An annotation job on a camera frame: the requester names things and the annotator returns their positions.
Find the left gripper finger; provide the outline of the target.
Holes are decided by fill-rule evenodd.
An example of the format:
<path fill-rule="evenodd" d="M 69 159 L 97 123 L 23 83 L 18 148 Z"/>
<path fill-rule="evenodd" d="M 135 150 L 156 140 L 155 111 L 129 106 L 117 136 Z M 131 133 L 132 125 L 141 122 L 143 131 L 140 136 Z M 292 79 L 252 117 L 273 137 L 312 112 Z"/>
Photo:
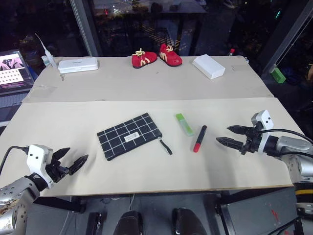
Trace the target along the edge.
<path fill-rule="evenodd" d="M 84 155 L 80 158 L 78 158 L 69 168 L 68 168 L 68 174 L 73 175 L 75 174 L 87 161 L 88 155 Z"/>
<path fill-rule="evenodd" d="M 70 150 L 70 147 L 66 147 L 66 148 L 61 148 L 59 149 L 58 151 L 54 152 L 52 157 L 53 159 L 55 160 L 59 160 L 61 159 L 62 157 L 65 156 L 65 154 Z"/>

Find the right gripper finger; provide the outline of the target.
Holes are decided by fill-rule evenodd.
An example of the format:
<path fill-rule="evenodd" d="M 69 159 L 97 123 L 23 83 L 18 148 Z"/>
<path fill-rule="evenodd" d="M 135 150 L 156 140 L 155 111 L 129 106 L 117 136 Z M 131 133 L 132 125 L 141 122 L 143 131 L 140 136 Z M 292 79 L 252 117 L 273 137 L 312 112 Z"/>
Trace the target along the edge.
<path fill-rule="evenodd" d="M 252 127 L 232 125 L 227 127 L 227 129 L 235 134 L 239 135 L 250 135 L 252 133 Z"/>
<path fill-rule="evenodd" d="M 244 146 L 244 144 L 240 141 L 236 141 L 232 138 L 228 138 L 228 137 L 218 137 L 216 138 L 216 140 L 222 144 L 223 146 L 229 147 L 229 148 L 233 148 L 236 150 L 241 150 L 242 147 Z"/>

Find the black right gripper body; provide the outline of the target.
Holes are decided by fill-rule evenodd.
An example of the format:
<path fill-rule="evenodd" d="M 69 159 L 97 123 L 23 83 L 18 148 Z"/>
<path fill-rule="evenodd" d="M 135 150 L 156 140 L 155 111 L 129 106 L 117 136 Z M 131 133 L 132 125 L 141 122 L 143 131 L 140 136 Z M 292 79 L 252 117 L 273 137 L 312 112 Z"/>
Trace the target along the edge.
<path fill-rule="evenodd" d="M 255 127 L 241 127 L 242 134 L 246 136 L 246 142 L 240 151 L 242 155 L 245 155 L 247 152 L 254 153 L 258 150 L 261 141 L 260 131 L 262 129 L 262 124 L 256 124 Z"/>

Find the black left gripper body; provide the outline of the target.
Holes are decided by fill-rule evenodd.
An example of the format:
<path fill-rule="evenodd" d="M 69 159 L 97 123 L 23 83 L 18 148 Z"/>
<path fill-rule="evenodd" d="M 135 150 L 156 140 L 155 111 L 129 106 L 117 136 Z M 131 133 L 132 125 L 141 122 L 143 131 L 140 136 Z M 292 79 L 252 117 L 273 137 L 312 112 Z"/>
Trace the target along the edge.
<path fill-rule="evenodd" d="M 53 157 L 50 164 L 46 165 L 45 170 L 54 183 L 59 182 L 68 174 L 68 168 L 61 166 L 60 160 L 55 160 Z"/>

